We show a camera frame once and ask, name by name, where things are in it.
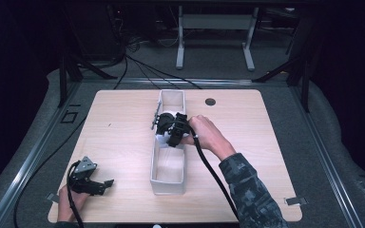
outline table surface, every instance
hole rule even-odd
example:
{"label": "table surface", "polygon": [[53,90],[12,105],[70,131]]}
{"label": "table surface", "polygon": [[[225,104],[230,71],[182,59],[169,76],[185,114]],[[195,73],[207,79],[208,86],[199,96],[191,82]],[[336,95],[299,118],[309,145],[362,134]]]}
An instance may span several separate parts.
{"label": "table surface", "polygon": [[[96,94],[69,166],[88,156],[98,164],[90,177],[114,179],[103,196],[87,199],[84,222],[174,223],[237,221],[219,186],[203,165],[195,146],[188,145],[186,192],[156,196],[150,184],[150,164],[155,132],[150,129],[160,90],[102,90]],[[205,100],[213,98],[209,106]],[[302,217],[298,205],[284,199],[296,196],[274,129],[259,91],[207,89],[185,91],[186,114],[209,117],[223,135],[258,170],[283,217]],[[203,151],[221,180],[220,161]],[[67,170],[61,183],[66,183]],[[53,203],[48,220],[57,219]]]}

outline gray carpet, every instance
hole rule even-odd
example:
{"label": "gray carpet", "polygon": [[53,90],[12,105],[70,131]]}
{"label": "gray carpet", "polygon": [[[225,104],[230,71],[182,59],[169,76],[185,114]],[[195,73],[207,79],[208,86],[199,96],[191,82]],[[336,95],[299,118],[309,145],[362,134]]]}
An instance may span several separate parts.
{"label": "gray carpet", "polygon": [[[284,52],[289,37],[271,31],[260,31],[252,46],[256,70],[254,72],[247,71],[240,49],[240,37],[244,37],[243,35],[245,33],[230,32],[222,37],[220,33],[215,36],[201,33],[187,36],[183,70],[175,69],[176,46],[162,47],[151,43],[142,43],[138,51],[128,52],[128,54],[158,70],[193,81],[199,79],[256,79],[287,60]],[[124,69],[125,62],[122,62],[117,66],[104,68],[104,71],[121,76]],[[151,79],[159,80],[159,77],[153,72],[146,68],[143,70]],[[56,107],[59,103],[58,70],[48,75],[49,90],[46,99],[42,103],[28,135],[0,177],[1,200],[29,152],[42,136],[42,132],[48,128],[49,121],[56,112],[62,110],[63,113],[65,111],[78,113],[74,123],[61,123],[60,118],[55,124],[47,146],[43,150],[44,154],[39,161],[40,163],[53,153],[69,135],[71,137],[42,167],[27,187],[18,207],[17,219],[20,227],[52,227],[52,224],[47,220],[50,202],[45,197],[48,192],[55,192],[58,189],[68,159],[81,131],[81,127],[77,129],[77,125],[87,115],[95,93],[101,89],[112,89],[117,84],[115,80],[103,80],[88,70],[83,70],[83,72],[85,79],[80,84],[69,82],[69,88],[74,85],[76,92],[74,96],[69,97],[69,103],[63,109]],[[282,73],[264,85],[201,85],[201,87],[209,89],[253,88],[261,92],[295,191],[299,197],[304,197],[309,201],[308,204],[301,207],[302,220],[291,223],[292,227],[348,227],[331,183],[328,181],[317,155],[316,143],[305,123],[302,110],[298,108],[297,97],[293,94],[293,88],[287,87],[284,83],[286,75]],[[196,89],[190,84],[179,80],[172,81],[173,79],[170,77],[164,77],[169,81],[161,79],[162,83],[152,85],[137,65],[129,60],[128,71],[117,89],[176,88],[176,85],[182,89]],[[145,82],[136,83],[138,78],[145,80]],[[348,190],[357,214],[365,226],[365,193],[359,188],[357,182],[360,180],[359,176],[363,175],[364,172],[352,162],[346,148],[341,144],[340,128],[335,113],[323,94],[313,84],[311,84],[309,102],[310,115],[343,184]],[[86,227],[114,226],[114,224],[88,224]],[[4,219],[2,227],[13,227],[12,212]],[[131,227],[131,225],[118,225],[118,227]],[[204,227],[204,225],[191,224],[187,227]],[[229,227],[229,225],[211,224],[209,227]]]}

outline camouflage jacket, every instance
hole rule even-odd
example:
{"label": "camouflage jacket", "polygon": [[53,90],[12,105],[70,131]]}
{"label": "camouflage jacket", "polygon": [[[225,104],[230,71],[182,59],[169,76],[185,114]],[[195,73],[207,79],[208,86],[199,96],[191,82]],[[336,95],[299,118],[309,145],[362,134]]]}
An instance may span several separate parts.
{"label": "camouflage jacket", "polygon": [[241,153],[223,160],[219,168],[229,184],[240,228],[288,227],[277,203],[258,178],[257,171]]}

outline round hole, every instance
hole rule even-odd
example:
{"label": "round hole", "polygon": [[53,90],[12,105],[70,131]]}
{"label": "round hole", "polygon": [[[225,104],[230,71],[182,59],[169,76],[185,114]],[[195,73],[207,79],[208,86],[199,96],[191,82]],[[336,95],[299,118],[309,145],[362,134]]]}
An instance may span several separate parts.
{"label": "round hole", "polygon": [[213,105],[215,105],[216,101],[213,98],[208,98],[205,100],[205,103],[209,106],[213,106]]}

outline person's hand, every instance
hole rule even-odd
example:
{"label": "person's hand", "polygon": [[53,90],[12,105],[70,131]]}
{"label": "person's hand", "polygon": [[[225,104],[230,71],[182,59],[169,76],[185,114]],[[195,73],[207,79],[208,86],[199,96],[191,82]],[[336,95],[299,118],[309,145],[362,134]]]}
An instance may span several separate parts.
{"label": "person's hand", "polygon": [[[212,151],[221,161],[236,153],[232,144],[224,138],[218,128],[207,117],[202,115],[191,117],[189,125],[198,135],[202,149]],[[182,144],[194,144],[192,135],[183,137]]]}
{"label": "person's hand", "polygon": [[[80,212],[85,205],[85,202],[89,196],[88,193],[75,193],[70,190],[73,201],[75,202],[76,209]],[[70,208],[69,199],[67,197],[67,186],[63,186],[59,190],[59,203],[58,203],[58,219],[57,221],[69,221],[74,220],[73,211]]]}

